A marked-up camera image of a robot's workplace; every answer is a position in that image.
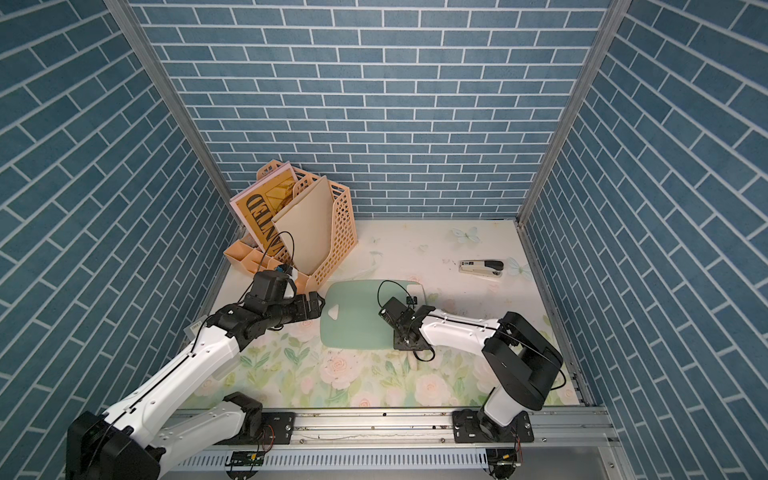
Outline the green cutting board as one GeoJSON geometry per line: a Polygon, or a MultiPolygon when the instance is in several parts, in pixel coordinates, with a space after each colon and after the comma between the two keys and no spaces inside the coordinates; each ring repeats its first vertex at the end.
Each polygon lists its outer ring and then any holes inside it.
{"type": "Polygon", "coordinates": [[[379,304],[391,297],[404,303],[403,289],[408,282],[412,281],[352,280],[332,284],[320,317],[322,344],[332,349],[393,350],[393,330],[379,316],[379,304]]]}

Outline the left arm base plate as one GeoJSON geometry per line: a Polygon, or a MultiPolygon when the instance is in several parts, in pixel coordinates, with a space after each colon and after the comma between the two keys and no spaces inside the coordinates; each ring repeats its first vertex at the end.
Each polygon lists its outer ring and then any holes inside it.
{"type": "Polygon", "coordinates": [[[229,440],[232,445],[288,445],[291,441],[295,414],[287,411],[249,414],[241,430],[229,440]]]}

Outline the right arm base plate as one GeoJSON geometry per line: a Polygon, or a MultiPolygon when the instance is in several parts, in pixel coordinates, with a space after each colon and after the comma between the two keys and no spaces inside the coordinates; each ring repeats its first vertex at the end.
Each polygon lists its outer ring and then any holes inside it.
{"type": "Polygon", "coordinates": [[[507,426],[500,426],[479,410],[463,409],[452,413],[456,443],[533,443],[534,434],[526,411],[521,411],[507,426]]]}

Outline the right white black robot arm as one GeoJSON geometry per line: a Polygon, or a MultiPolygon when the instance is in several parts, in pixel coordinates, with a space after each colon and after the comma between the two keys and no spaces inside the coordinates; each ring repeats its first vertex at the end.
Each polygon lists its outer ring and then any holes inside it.
{"type": "Polygon", "coordinates": [[[541,410],[561,372],[560,352],[516,312],[500,319],[473,319],[427,305],[413,309],[392,297],[379,316],[392,328],[397,350],[447,347],[484,360],[498,386],[482,414],[498,427],[509,426],[524,410],[541,410]]]}

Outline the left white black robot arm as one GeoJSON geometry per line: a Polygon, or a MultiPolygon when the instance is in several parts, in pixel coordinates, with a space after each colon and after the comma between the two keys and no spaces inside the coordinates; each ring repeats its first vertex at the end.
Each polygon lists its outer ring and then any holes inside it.
{"type": "Polygon", "coordinates": [[[210,410],[175,426],[168,419],[206,380],[268,330],[315,320],[325,300],[299,292],[290,274],[254,275],[242,299],[207,316],[195,339],[148,381],[101,414],[84,412],[69,426],[68,479],[159,479],[221,441],[263,442],[263,405],[234,392],[210,410]]]}

